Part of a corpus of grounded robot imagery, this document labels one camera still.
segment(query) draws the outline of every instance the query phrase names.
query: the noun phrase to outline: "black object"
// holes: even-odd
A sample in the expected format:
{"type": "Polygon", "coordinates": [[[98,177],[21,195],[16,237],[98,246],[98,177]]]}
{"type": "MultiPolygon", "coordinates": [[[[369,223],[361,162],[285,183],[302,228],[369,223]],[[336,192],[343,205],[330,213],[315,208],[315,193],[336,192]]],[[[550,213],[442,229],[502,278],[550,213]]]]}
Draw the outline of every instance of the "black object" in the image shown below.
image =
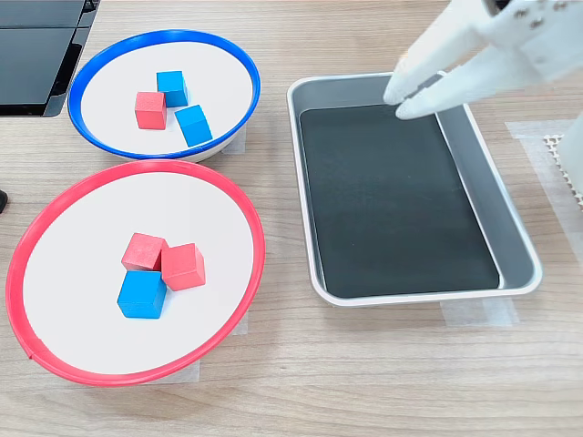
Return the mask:
{"type": "Polygon", "coordinates": [[[0,0],[0,116],[61,112],[98,0],[0,0]]]}
{"type": "Polygon", "coordinates": [[[487,290],[499,276],[435,117],[300,115],[325,288],[339,298],[487,290]]]}
{"type": "Polygon", "coordinates": [[[0,214],[4,211],[6,204],[8,203],[8,195],[0,189],[0,214]]]}

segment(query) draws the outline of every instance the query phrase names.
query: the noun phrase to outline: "white robotic arm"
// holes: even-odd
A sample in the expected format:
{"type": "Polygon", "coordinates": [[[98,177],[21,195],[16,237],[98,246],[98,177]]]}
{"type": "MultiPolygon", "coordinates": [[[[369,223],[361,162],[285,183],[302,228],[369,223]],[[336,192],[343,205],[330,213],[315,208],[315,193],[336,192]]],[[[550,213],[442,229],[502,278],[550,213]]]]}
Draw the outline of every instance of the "white robotic arm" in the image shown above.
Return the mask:
{"type": "MultiPolygon", "coordinates": [[[[401,57],[384,93],[396,115],[422,117],[510,89],[550,82],[583,67],[583,1],[452,0],[401,57]],[[418,87],[486,46],[430,87],[418,87]]],[[[559,145],[563,168],[583,190],[583,114],[559,145]]]]}

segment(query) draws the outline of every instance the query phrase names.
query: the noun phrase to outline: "tape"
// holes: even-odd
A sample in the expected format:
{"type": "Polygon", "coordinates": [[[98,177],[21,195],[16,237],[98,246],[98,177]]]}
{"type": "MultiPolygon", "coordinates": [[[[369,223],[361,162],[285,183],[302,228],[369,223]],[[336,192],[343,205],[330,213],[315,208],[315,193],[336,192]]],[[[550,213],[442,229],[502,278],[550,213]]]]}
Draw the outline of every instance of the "tape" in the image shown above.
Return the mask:
{"type": "MultiPolygon", "coordinates": [[[[230,335],[245,335],[249,333],[249,317],[245,313],[239,324],[231,332],[230,335]]],[[[146,384],[188,384],[198,382],[200,379],[200,360],[193,362],[190,366],[185,367],[181,371],[177,371],[159,380],[146,382],[146,384]]]]}
{"type": "Polygon", "coordinates": [[[553,141],[550,141],[552,138],[559,140],[573,122],[574,120],[546,120],[506,123],[506,127],[527,152],[528,160],[537,173],[568,243],[579,264],[583,265],[583,217],[579,205],[581,199],[571,189],[557,164],[558,157],[552,149],[553,141]]]}
{"type": "Polygon", "coordinates": [[[243,126],[235,135],[235,138],[224,148],[225,155],[242,155],[245,153],[245,143],[247,142],[247,127],[243,126]]]}
{"type": "Polygon", "coordinates": [[[511,298],[443,300],[445,324],[460,326],[508,327],[520,322],[511,298]]]}

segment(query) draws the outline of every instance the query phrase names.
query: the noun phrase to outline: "red cube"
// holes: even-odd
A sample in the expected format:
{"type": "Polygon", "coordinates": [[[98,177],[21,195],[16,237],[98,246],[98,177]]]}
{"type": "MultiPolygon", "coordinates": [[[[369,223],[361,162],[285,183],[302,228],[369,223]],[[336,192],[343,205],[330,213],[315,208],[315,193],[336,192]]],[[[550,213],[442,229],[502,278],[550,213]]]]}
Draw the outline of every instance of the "red cube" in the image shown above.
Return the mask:
{"type": "Polygon", "coordinates": [[[140,129],[166,128],[166,96],[164,93],[138,93],[136,119],[140,129]]]}
{"type": "Polygon", "coordinates": [[[167,247],[164,239],[135,233],[121,263],[128,270],[161,271],[162,250],[167,247]]]}
{"type": "Polygon", "coordinates": [[[162,280],[174,291],[204,285],[207,279],[199,248],[190,243],[163,249],[162,280]]]}

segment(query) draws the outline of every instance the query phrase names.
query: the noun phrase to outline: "tray rim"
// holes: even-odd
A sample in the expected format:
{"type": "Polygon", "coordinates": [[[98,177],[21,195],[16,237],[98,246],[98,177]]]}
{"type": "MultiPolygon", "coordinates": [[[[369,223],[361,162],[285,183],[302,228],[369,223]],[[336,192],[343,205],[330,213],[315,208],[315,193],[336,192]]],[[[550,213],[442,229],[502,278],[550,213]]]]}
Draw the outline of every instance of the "tray rim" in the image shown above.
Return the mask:
{"type": "Polygon", "coordinates": [[[212,150],[215,147],[220,147],[221,145],[226,146],[227,141],[233,138],[233,136],[243,126],[245,126],[245,124],[251,118],[251,115],[259,103],[260,94],[261,78],[259,70],[251,57],[242,48],[232,43],[228,39],[225,39],[221,36],[208,34],[206,32],[189,29],[166,29],[130,36],[129,38],[116,42],[112,46],[106,47],[91,59],[89,59],[89,61],[87,61],[87,63],[79,70],[75,79],[73,79],[67,100],[67,108],[71,122],[79,134],[81,134],[82,137],[84,137],[94,146],[97,146],[109,153],[130,159],[186,158],[193,156],[196,157],[198,154],[202,155],[204,152],[208,152],[209,150],[212,150]],[[245,116],[243,116],[243,118],[235,127],[233,127],[223,136],[213,138],[209,143],[203,146],[189,147],[187,149],[181,150],[180,152],[157,155],[133,153],[113,148],[97,139],[87,128],[81,114],[81,101],[83,99],[83,94],[85,93],[87,85],[93,79],[93,76],[106,64],[128,52],[147,46],[180,42],[192,42],[216,46],[237,58],[243,64],[243,66],[245,66],[253,85],[253,96],[245,116]]]}
{"type": "MultiPolygon", "coordinates": [[[[412,293],[412,294],[401,294],[401,295],[385,295],[385,296],[369,296],[363,298],[339,298],[337,296],[333,296],[329,293],[325,287],[322,285],[322,282],[319,278],[318,269],[316,267],[318,260],[316,259],[315,254],[313,253],[312,248],[314,248],[314,240],[315,237],[312,234],[312,221],[310,219],[310,209],[308,205],[308,198],[306,192],[306,178],[303,171],[303,161],[302,161],[302,150],[300,146],[300,133],[296,128],[296,116],[295,116],[295,104],[294,104],[294,94],[298,88],[301,86],[311,83],[311,82],[325,82],[330,80],[347,80],[347,79],[366,79],[366,78],[377,78],[377,77],[387,77],[390,78],[393,75],[393,72],[387,73],[371,73],[371,74],[360,74],[360,75],[338,75],[338,76],[310,76],[305,77],[300,80],[294,82],[287,92],[287,103],[288,103],[288,110],[290,115],[290,124],[291,124],[291,140],[293,143],[293,155],[294,155],[294,162],[296,168],[296,177],[298,182],[298,191],[300,195],[300,204],[302,209],[302,222],[303,222],[303,230],[304,230],[304,237],[305,237],[305,248],[308,257],[308,265],[310,271],[310,281],[312,283],[312,287],[314,290],[327,302],[331,303],[337,307],[370,307],[370,306],[377,306],[377,305],[390,305],[390,304],[401,304],[401,303],[419,303],[419,302],[434,302],[434,301],[441,301],[441,300],[461,300],[461,299],[484,299],[484,298],[494,298],[494,297],[508,297],[508,296],[518,296],[528,294],[534,291],[541,283],[543,279],[543,267],[540,261],[540,258],[537,255],[537,251],[528,236],[527,229],[518,214],[516,206],[508,193],[506,186],[498,172],[494,160],[486,146],[486,142],[484,141],[484,137],[480,132],[478,125],[476,123],[476,119],[472,114],[468,105],[463,105],[463,109],[465,112],[465,116],[468,118],[472,129],[476,135],[476,139],[488,166],[492,172],[494,180],[496,182],[496,186],[504,200],[506,208],[510,213],[510,216],[517,227],[518,234],[525,245],[527,250],[528,256],[533,263],[533,275],[530,278],[530,281],[525,284],[523,287],[514,288],[514,289],[491,289],[491,290],[457,290],[457,291],[435,291],[435,292],[421,292],[421,293],[412,293]]],[[[439,114],[435,114],[437,122],[439,124],[440,129],[442,130],[442,134],[444,135],[445,142],[448,147],[449,141],[447,139],[447,135],[445,134],[442,123],[439,117],[439,114]]],[[[487,236],[484,235],[486,243],[489,246],[489,242],[487,236]]]]}
{"type": "Polygon", "coordinates": [[[259,214],[243,190],[230,179],[215,170],[188,161],[171,159],[132,161],[108,168],[81,180],[55,198],[35,218],[18,242],[12,260],[10,261],[5,286],[6,311],[12,330],[28,358],[35,360],[55,375],[73,382],[99,387],[136,385],[154,381],[184,369],[218,346],[230,334],[249,309],[257,293],[265,265],[265,254],[265,237],[259,214]],[[239,306],[220,330],[194,351],[163,366],[127,374],[102,374],[83,371],[71,366],[53,354],[42,340],[35,335],[26,316],[23,299],[23,282],[30,255],[36,243],[53,221],[86,194],[121,178],[142,173],[159,172],[177,173],[204,180],[226,193],[239,206],[245,219],[247,219],[253,240],[253,264],[247,289],[239,306]]]}

